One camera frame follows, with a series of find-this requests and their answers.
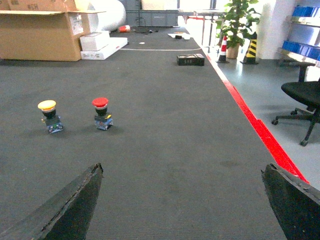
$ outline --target yellow button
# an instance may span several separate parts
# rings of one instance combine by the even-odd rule
[[[56,102],[53,100],[46,100],[46,101],[42,101],[38,104],[38,108],[43,110],[43,111],[47,111],[50,109],[53,109],[56,105]]]

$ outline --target chair base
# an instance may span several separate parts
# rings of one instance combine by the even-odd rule
[[[320,115],[320,108],[315,109],[313,114],[308,111],[296,108],[294,111],[291,112],[291,115],[276,116],[275,119],[271,123],[273,125],[277,125],[279,123],[279,121],[278,121],[279,119],[308,120],[308,121],[310,121],[310,126],[308,129],[308,132],[306,133],[305,138],[300,142],[300,145],[305,147],[308,144],[310,134],[311,134],[315,124],[320,123],[319,115]]]

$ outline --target red and white cone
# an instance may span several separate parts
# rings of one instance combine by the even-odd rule
[[[219,53],[219,59],[216,61],[219,64],[228,64],[227,61],[227,36],[223,37],[221,49]]]

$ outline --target yellow and black cone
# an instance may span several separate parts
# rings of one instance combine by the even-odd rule
[[[256,62],[256,53],[257,53],[257,33],[254,32],[254,34],[251,37],[250,45],[248,50],[245,53],[243,61],[240,61],[242,64],[258,64]]]

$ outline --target gray storage box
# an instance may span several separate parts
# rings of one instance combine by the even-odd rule
[[[125,10],[140,10],[141,9],[141,1],[140,0],[119,0]]]
[[[178,15],[178,10],[127,10],[126,24],[132,27],[173,27],[178,25]]]

